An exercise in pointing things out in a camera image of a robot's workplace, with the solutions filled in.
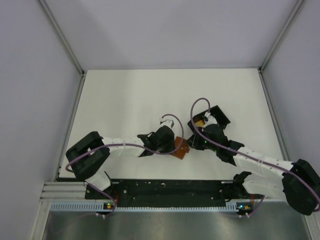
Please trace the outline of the brown leather card holder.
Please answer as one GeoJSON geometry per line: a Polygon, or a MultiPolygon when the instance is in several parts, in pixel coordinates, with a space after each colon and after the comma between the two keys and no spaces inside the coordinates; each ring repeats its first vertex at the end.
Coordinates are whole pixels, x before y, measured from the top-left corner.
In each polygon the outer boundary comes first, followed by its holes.
{"type": "Polygon", "coordinates": [[[175,148],[179,147],[172,156],[182,160],[186,154],[190,151],[190,146],[187,144],[187,140],[184,138],[181,138],[180,136],[177,136],[174,140],[174,146],[175,148]]]}

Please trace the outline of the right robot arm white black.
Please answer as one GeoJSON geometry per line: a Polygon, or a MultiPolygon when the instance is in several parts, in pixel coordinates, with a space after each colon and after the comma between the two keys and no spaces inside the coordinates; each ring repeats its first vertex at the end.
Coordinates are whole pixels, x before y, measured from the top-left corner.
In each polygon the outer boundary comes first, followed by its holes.
{"type": "Polygon", "coordinates": [[[242,172],[233,178],[233,192],[239,198],[263,195],[287,202],[305,216],[320,210],[320,177],[303,159],[285,161],[258,153],[244,144],[229,140],[218,123],[200,126],[189,121],[193,135],[187,144],[196,150],[210,150],[224,163],[242,172]]]}

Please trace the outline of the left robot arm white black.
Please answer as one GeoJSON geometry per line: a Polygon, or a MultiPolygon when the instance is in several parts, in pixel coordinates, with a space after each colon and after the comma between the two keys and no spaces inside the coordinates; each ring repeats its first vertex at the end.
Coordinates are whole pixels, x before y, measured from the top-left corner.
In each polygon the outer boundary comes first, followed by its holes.
{"type": "Polygon", "coordinates": [[[171,155],[175,150],[172,127],[161,124],[149,134],[130,138],[103,138],[97,131],[88,133],[66,152],[65,169],[79,181],[96,188],[102,198],[109,198],[114,191],[111,180],[102,166],[109,157],[148,157],[154,154],[171,155]]]}

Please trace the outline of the black card rack box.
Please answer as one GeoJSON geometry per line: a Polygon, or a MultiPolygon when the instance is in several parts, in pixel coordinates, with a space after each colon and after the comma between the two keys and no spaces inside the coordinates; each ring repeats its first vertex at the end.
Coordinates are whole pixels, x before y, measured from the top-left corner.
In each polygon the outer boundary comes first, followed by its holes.
{"type": "Polygon", "coordinates": [[[202,111],[192,117],[193,122],[203,120],[205,122],[204,127],[197,127],[202,133],[213,132],[213,131],[224,131],[231,121],[223,113],[218,105],[215,105],[209,110],[210,115],[207,111],[202,111]]]}

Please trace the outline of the credit cards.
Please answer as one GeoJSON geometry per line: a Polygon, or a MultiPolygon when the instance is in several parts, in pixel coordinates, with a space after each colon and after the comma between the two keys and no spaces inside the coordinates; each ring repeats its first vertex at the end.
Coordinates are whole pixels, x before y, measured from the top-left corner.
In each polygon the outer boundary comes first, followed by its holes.
{"type": "Polygon", "coordinates": [[[199,120],[199,121],[195,122],[194,124],[196,125],[197,128],[203,128],[206,123],[203,120],[199,120]]]}

